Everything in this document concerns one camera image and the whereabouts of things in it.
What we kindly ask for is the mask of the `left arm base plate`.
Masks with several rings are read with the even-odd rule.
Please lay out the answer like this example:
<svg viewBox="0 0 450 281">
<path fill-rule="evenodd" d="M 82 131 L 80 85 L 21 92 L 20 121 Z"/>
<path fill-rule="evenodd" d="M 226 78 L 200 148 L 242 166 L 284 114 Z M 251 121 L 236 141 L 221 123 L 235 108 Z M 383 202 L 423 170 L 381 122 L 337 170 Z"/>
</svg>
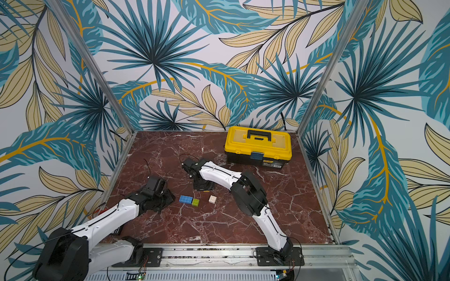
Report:
<svg viewBox="0 0 450 281">
<path fill-rule="evenodd" d="M 143 248 L 138 254 L 125 261 L 114 264 L 113 268 L 159 268 L 162 259 L 162 248 Z"/>
</svg>

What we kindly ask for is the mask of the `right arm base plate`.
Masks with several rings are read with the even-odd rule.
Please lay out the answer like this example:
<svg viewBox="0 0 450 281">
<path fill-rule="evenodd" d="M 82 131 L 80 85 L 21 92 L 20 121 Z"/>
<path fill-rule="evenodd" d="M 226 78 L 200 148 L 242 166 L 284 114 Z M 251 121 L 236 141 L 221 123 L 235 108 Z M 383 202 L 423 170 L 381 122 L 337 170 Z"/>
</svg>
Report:
<svg viewBox="0 0 450 281">
<path fill-rule="evenodd" d="M 304 266 L 302 249 L 294 247 L 286 257 L 270 247 L 257 247 L 254 256 L 258 266 Z"/>
</svg>

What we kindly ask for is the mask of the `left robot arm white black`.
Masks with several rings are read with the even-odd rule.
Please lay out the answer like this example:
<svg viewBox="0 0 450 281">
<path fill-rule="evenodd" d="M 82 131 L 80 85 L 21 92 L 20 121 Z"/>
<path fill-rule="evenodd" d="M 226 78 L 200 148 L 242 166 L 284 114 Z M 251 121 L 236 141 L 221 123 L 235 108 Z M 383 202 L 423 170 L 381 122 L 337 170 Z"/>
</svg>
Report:
<svg viewBox="0 0 450 281">
<path fill-rule="evenodd" d="M 38 281 L 83 281 L 116 264 L 140 266 L 145 262 L 143 243 L 132 237 L 103 247 L 98 245 L 125 223 L 153 211 L 160 213 L 175 201 L 166 181 L 150 177 L 147 184 L 121 199 L 92 220 L 71 229 L 54 231 L 32 271 Z"/>
</svg>

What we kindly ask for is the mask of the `white lego brick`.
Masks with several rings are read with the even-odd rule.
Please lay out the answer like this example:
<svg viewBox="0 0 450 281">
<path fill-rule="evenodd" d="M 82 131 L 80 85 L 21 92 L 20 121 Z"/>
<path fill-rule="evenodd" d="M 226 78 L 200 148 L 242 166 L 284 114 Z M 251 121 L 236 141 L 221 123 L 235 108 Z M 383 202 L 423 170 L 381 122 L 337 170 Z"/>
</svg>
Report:
<svg viewBox="0 0 450 281">
<path fill-rule="evenodd" d="M 214 204 L 216 202 L 217 197 L 216 196 L 210 196 L 209 197 L 209 203 Z"/>
</svg>

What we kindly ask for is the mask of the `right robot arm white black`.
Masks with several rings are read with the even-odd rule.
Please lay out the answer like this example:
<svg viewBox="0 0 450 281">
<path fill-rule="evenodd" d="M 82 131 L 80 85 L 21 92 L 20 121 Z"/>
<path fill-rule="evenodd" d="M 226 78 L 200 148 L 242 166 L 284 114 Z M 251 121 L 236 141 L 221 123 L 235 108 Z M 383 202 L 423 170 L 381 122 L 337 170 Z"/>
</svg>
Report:
<svg viewBox="0 0 450 281">
<path fill-rule="evenodd" d="M 267 200 L 267 193 L 254 174 L 235 172 L 218 166 L 212 161 L 185 159 L 181 166 L 193 179 L 198 191 L 209 191 L 214 185 L 228 189 L 238 208 L 252 217 L 266 237 L 272 256 L 278 262 L 285 262 L 291 256 L 293 242 L 276 222 Z"/>
</svg>

